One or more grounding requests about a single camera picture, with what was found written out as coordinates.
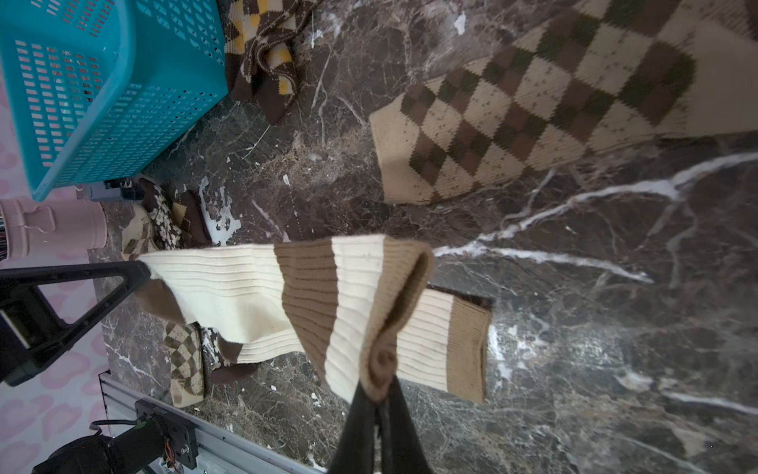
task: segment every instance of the argyle knit fabric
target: argyle knit fabric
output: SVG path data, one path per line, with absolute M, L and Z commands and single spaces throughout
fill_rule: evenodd
M 171 402 L 177 408 L 201 402 L 205 396 L 202 346 L 192 325 L 166 322 L 164 342 L 171 361 Z
M 224 24 L 229 95 L 257 102 L 276 124 L 297 94 L 287 42 L 310 20 L 321 0 L 235 0 Z
M 657 137 L 758 129 L 754 0 L 584 0 L 370 117 L 385 200 L 426 204 Z
M 249 349 L 224 358 L 253 363 L 303 351 L 345 400 L 359 382 L 372 400 L 382 400 L 396 372 L 484 398 L 490 313 L 452 295 L 422 296 L 432 291 L 424 290 L 433 259 L 428 245 L 371 235 L 139 259 L 171 289 L 186 322 Z M 429 314 L 409 324 L 420 312 Z M 450 347 L 461 355 L 454 362 Z

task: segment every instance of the cream and brown striped sock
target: cream and brown striped sock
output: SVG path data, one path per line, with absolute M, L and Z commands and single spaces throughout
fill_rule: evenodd
M 484 403 L 489 309 L 451 294 L 425 289 L 397 335 L 397 376 Z M 260 363 L 305 352 L 293 328 L 246 344 L 219 340 L 221 355 L 235 363 Z
M 424 290 L 432 261 L 425 244 L 334 237 L 156 252 L 140 260 L 173 291 L 187 322 L 242 344 L 239 363 L 300 350 L 346 400 L 359 381 L 372 399 L 383 399 L 396 372 L 484 399 L 490 314 Z

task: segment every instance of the pink heart wallpaper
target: pink heart wallpaper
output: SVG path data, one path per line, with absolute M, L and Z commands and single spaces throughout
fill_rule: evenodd
M 0 72 L 0 199 L 8 199 L 29 196 L 29 190 L 2 78 Z M 49 197 L 75 198 L 73 188 L 54 190 Z M 81 251 L 9 259 L 0 262 L 0 269 L 88 262 Z M 42 292 L 67 322 L 96 303 L 91 281 L 47 285 Z M 0 383 L 0 474 L 28 474 L 59 447 L 92 434 L 89 423 L 105 418 L 98 374 L 106 370 L 108 357 L 98 324 L 41 375 L 18 387 Z

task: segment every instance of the teal plastic basket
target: teal plastic basket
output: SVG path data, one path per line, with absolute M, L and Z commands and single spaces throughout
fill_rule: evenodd
M 0 0 L 32 197 L 133 176 L 227 94 L 215 0 Z

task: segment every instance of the marble floor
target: marble floor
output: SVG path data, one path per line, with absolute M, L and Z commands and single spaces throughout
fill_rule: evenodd
M 281 125 L 224 99 L 145 173 L 199 191 L 228 245 L 381 232 L 449 247 L 432 282 L 494 306 L 485 405 L 403 384 L 439 474 L 756 474 L 758 156 L 733 155 L 758 135 L 649 143 L 434 206 L 382 201 L 368 115 L 560 3 L 325 2 L 298 38 L 302 90 Z M 131 219 L 129 204 L 105 208 L 109 244 L 93 261 L 120 259 Z M 513 224 L 482 255 L 456 250 Z M 115 376 L 167 399 L 161 322 L 130 298 L 103 324 Z M 322 466 L 347 410 L 303 355 L 188 409 Z

